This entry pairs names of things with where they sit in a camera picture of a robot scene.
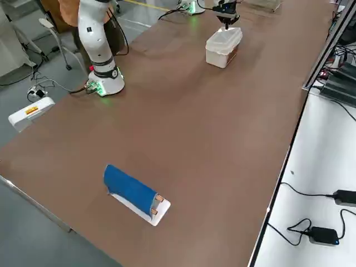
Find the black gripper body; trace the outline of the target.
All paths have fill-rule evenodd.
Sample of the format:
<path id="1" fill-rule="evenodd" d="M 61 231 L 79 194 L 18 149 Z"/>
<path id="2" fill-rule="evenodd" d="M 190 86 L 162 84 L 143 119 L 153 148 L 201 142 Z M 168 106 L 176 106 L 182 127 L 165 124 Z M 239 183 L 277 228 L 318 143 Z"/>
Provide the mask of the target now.
<path id="1" fill-rule="evenodd" d="M 236 6 L 239 2 L 214 2 L 212 10 L 218 17 L 236 17 Z"/>

